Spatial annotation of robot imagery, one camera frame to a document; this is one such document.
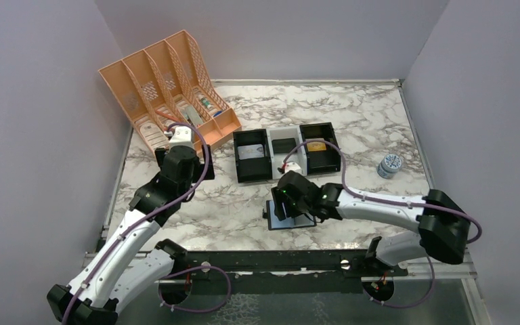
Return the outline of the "black leather card holder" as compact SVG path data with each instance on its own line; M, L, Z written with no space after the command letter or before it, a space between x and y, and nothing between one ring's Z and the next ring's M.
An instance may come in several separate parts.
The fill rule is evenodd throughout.
M289 230L299 228L310 228L317 226L317 221L311 215L299 215L296 217L287 217L279 220L275 214L275 206L273 200L267 200L263 209L263 218L267 220L267 228L274 230Z

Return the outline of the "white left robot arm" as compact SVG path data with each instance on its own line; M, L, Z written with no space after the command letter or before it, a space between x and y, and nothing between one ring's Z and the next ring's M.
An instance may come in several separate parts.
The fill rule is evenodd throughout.
M164 240L135 266L130 263L204 181L215 174L208 145L198 157L193 146L159 149L159 172L138 188L118 229L69 284L54 285L47 302L62 324L115 324L119 313L151 283L185 272L187 254Z

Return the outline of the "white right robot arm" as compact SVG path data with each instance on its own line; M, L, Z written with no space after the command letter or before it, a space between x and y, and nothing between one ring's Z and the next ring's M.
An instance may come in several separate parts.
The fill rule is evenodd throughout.
M364 256L365 270L381 275L402 261L427 255L450 265L464 261L469 230L475 221L440 190L426 196L369 193L345 184L317 186L289 171L272 188L274 214L280 219L308 215L327 219L368 220L403 228L402 234L382 237Z

